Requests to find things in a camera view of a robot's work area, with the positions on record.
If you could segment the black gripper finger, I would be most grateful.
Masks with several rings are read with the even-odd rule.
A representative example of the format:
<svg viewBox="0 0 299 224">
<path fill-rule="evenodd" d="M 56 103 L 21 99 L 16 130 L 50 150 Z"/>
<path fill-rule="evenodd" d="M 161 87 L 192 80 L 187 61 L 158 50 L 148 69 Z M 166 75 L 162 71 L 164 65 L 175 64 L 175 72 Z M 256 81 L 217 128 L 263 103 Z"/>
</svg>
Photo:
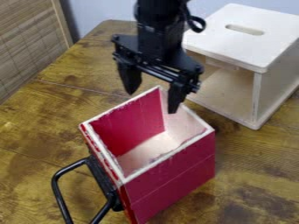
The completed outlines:
<svg viewBox="0 0 299 224">
<path fill-rule="evenodd" d="M 180 104 L 189 93 L 196 93 L 200 89 L 200 82 L 193 83 L 180 83 L 175 81 L 168 89 L 168 113 L 175 114 Z"/>
<path fill-rule="evenodd" d="M 117 62 L 116 64 L 125 91 L 132 95 L 141 84 L 141 71 L 126 63 Z"/>
</svg>

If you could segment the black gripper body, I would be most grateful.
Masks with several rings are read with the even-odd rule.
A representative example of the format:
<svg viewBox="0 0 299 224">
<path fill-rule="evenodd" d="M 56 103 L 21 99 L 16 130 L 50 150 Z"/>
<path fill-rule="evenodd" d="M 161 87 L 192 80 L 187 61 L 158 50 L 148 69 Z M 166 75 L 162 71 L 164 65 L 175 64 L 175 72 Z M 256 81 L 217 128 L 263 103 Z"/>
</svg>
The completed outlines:
<svg viewBox="0 0 299 224">
<path fill-rule="evenodd" d="M 154 29 L 137 24 L 137 34 L 116 34 L 113 60 L 134 66 L 141 73 L 173 83 L 199 82 L 203 66 L 183 50 L 184 23 Z"/>
</svg>

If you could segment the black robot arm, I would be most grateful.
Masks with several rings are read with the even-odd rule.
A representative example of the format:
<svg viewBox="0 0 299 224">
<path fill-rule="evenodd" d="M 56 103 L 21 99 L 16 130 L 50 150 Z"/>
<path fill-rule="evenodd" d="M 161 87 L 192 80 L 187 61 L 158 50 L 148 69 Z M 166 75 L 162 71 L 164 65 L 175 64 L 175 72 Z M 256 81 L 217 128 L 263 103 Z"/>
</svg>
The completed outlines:
<svg viewBox="0 0 299 224">
<path fill-rule="evenodd" d="M 200 89 L 203 65 L 183 50 L 185 28 L 203 32 L 207 24 L 187 7 L 189 0 L 136 0 L 137 34 L 112 36 L 113 60 L 125 91 L 132 94 L 141 74 L 169 83 L 168 112 L 173 114 L 185 96 Z"/>
</svg>

